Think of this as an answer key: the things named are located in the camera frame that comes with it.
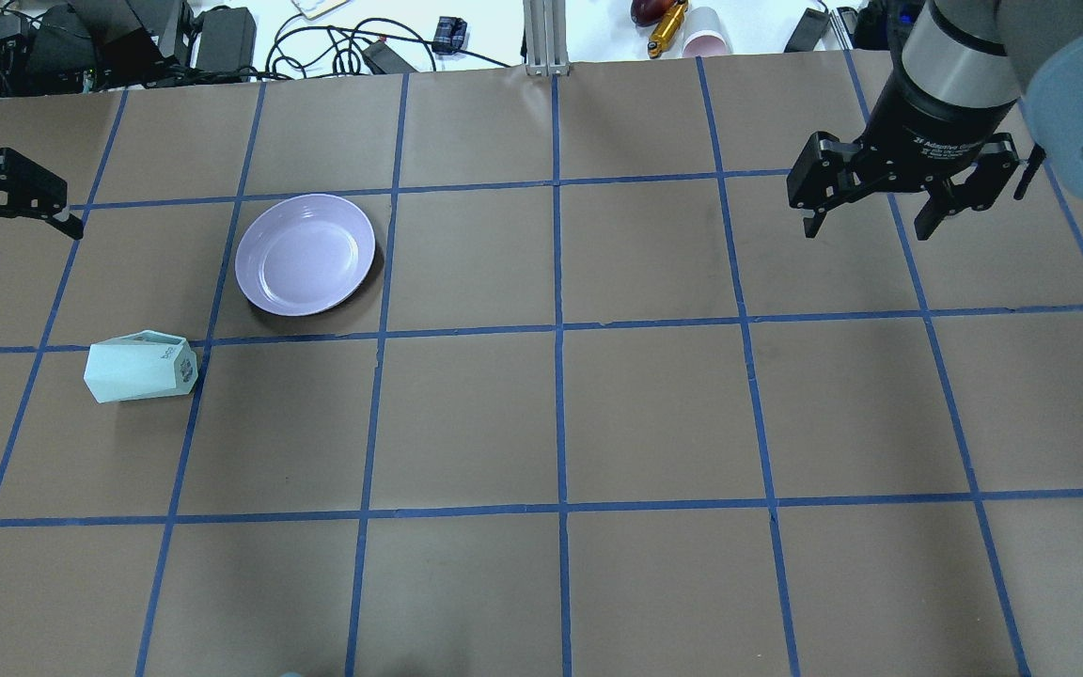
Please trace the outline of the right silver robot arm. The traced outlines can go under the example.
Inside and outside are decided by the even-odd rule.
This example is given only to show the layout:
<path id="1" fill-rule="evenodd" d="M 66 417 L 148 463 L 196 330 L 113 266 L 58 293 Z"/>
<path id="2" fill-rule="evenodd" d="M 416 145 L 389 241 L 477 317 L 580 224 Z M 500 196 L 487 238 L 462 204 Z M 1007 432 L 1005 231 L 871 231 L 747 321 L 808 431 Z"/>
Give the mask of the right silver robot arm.
<path id="1" fill-rule="evenodd" d="M 825 216 L 875 193 L 927 194 L 927 240 L 947 218 L 1023 197 L 1048 160 L 1083 198 L 1083 1 L 928 1 L 850 143 L 813 133 L 787 179 L 815 237 Z"/>

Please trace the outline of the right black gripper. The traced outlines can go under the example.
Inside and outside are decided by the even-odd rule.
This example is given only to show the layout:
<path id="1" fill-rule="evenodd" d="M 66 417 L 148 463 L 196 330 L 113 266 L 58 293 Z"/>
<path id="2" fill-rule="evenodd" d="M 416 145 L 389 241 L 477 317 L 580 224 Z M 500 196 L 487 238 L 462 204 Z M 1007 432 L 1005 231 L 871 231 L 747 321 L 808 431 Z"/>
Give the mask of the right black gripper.
<path id="1" fill-rule="evenodd" d="M 999 132 L 1009 103 L 971 108 L 925 93 L 906 80 L 889 80 L 852 142 L 827 132 L 810 134 L 786 180 L 788 206 L 801 213 L 813 239 L 826 214 L 864 193 L 912 193 L 928 200 L 914 219 L 917 240 L 928 240 L 945 218 L 986 211 L 1020 164 L 1012 134 Z M 950 177 L 973 167 L 955 183 Z"/>

